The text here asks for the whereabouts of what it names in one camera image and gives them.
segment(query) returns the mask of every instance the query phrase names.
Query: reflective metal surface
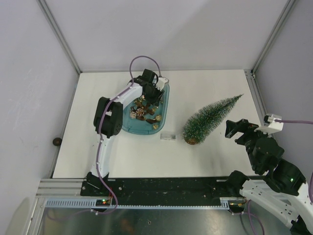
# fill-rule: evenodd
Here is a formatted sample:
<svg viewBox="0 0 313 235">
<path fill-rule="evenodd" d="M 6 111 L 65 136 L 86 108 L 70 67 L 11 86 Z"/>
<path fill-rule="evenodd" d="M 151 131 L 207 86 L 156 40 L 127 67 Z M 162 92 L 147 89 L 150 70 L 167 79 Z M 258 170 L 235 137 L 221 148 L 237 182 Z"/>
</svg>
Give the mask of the reflective metal surface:
<svg viewBox="0 0 313 235">
<path fill-rule="evenodd" d="M 276 217 L 251 204 L 261 219 L 265 234 L 288 235 L 289 230 Z M 124 210 L 108 215 L 84 212 L 62 222 L 80 209 L 45 209 L 39 235 L 252 235 L 248 216 L 222 210 Z M 259 235 L 260 225 L 253 221 Z"/>
</svg>

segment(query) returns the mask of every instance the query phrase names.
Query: black round knob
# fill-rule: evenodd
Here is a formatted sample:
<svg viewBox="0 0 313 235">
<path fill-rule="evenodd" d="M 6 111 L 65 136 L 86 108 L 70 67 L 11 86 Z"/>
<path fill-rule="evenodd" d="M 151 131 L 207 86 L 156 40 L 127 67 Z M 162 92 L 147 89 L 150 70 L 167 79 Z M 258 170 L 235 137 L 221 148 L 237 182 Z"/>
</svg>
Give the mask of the black round knob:
<svg viewBox="0 0 313 235">
<path fill-rule="evenodd" d="M 52 143 L 53 143 L 54 146 L 60 146 L 61 143 L 62 143 L 62 139 L 59 138 L 59 137 L 57 137 L 57 138 L 55 138 L 55 139 L 53 140 Z"/>
</svg>

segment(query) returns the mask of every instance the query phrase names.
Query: robotic arm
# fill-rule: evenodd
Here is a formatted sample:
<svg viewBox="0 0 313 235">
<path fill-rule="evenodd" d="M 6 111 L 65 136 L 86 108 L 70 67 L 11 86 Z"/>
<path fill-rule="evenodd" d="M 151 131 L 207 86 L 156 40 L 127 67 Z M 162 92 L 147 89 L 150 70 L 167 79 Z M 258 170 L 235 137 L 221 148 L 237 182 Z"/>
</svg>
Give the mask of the robotic arm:
<svg viewBox="0 0 313 235">
<path fill-rule="evenodd" d="M 169 80 L 165 77 L 158 77 L 156 73 L 150 70 L 144 70 L 143 74 L 134 79 L 134 84 L 127 92 L 118 97 L 113 102 L 104 118 L 103 125 L 101 127 L 101 133 L 104 135 L 103 142 L 100 148 L 99 161 L 95 162 L 91 168 L 91 173 L 98 177 L 96 165 L 99 165 L 101 177 L 105 177 L 109 173 L 109 162 L 112 144 L 114 137 L 121 131 L 123 125 L 123 110 L 134 99 L 143 96 L 145 100 L 159 105 L 160 99 L 164 93 L 164 86 Z M 105 110 L 106 105 L 110 101 L 109 98 L 102 97 L 98 101 L 96 114 L 94 117 L 93 125 L 96 128 L 96 132 L 99 130 L 100 120 Z"/>
<path fill-rule="evenodd" d="M 309 199 L 308 184 L 304 175 L 292 163 L 282 159 L 283 148 L 268 135 L 281 131 L 283 124 L 275 122 L 281 117 L 265 116 L 265 126 L 259 127 L 242 119 L 239 122 L 226 122 L 226 138 L 237 132 L 243 135 L 235 140 L 246 147 L 247 154 L 256 174 L 263 175 L 269 187 L 278 193 L 285 194 L 291 206 L 258 188 L 247 176 L 239 171 L 230 174 L 227 182 L 233 196 L 247 197 L 275 215 L 293 235 L 313 234 L 313 205 Z"/>
</svg>

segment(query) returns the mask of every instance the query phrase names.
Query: metal corner post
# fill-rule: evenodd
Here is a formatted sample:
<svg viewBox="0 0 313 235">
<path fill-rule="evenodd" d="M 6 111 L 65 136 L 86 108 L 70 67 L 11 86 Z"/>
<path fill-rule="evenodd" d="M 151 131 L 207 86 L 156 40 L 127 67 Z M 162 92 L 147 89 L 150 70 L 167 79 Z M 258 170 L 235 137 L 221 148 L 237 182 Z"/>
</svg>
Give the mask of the metal corner post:
<svg viewBox="0 0 313 235">
<path fill-rule="evenodd" d="M 50 11 L 47 3 L 45 0 L 36 0 L 39 7 L 41 8 L 43 14 L 45 15 L 48 23 L 50 24 L 55 36 L 57 37 L 63 51 L 65 52 L 65 54 L 67 55 L 69 61 L 71 62 L 71 64 L 73 65 L 75 71 L 77 72 L 77 74 L 79 75 L 82 71 L 80 70 L 78 64 L 77 64 L 77 61 L 71 51 L 71 49 L 69 48 L 66 40 L 65 40 L 65 37 L 63 36 L 57 22 L 55 21 L 53 15 L 52 15 L 52 12 Z"/>
<path fill-rule="evenodd" d="M 254 63 L 253 67 L 252 67 L 252 74 L 255 74 L 258 70 L 258 68 L 260 67 L 260 64 L 262 63 L 262 61 L 264 60 L 264 58 L 266 57 L 269 49 L 271 48 L 271 46 L 273 45 L 275 39 L 277 38 L 277 36 L 279 35 L 281 29 L 283 28 L 285 22 L 287 21 L 288 17 L 290 16 L 292 10 L 294 9 L 294 7 L 296 6 L 296 4 L 299 2 L 299 0 L 288 0 L 282 13 L 280 14 L 273 30 L 271 31 L 264 47 L 262 48 L 261 53 L 259 54 L 256 62 Z"/>
</svg>

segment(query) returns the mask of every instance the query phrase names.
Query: christmas ornament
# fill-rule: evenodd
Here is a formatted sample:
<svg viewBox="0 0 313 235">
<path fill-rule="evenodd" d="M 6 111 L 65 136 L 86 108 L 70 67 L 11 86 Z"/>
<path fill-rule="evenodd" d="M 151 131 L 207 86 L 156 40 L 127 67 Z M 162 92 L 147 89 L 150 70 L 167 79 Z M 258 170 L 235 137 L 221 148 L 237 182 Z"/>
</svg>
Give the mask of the christmas ornament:
<svg viewBox="0 0 313 235">
<path fill-rule="evenodd" d="M 193 114 L 182 129 L 182 136 L 188 144 L 204 142 L 205 138 L 218 127 L 234 108 L 238 95 L 209 104 Z"/>
</svg>

